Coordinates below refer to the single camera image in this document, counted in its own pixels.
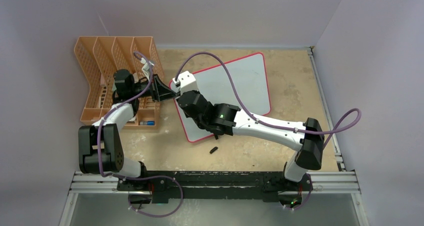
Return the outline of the black marker cap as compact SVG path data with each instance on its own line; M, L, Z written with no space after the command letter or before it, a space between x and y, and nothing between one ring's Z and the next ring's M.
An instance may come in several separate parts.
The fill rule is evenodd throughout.
M212 148L209 153L213 154L215 151L217 151L219 148L217 146L215 146L214 148Z

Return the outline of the pink-framed whiteboard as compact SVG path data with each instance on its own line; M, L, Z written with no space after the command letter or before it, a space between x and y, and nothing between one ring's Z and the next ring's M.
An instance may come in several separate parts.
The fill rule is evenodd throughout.
M225 63L237 95L244 106L257 115L267 115L271 112L269 86L265 58L261 52L253 53ZM192 72L200 93L212 104L228 103L240 106L229 78L219 63L218 65ZM212 137L213 134L199 129L191 118L175 103L186 139L195 143Z

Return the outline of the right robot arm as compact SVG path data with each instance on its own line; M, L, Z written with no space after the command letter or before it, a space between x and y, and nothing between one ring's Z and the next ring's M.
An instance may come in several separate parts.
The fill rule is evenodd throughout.
M184 115L196 126L215 137L249 136L284 145L295 154L286 163L280 182L288 190L300 184L307 171L322 168L324 136L319 121L305 122L274 119L246 112L228 103L212 104L199 91L191 90L177 97Z

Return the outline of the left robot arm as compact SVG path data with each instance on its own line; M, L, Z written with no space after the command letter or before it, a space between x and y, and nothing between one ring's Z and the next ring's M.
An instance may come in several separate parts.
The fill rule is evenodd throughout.
M146 167L141 161L125 157L120 131L137 115L140 98L162 102L179 94L166 86L157 74L135 81L127 69L119 69L113 79L111 109L100 120L78 130L79 169L84 174L130 178L130 185L142 191L149 185Z

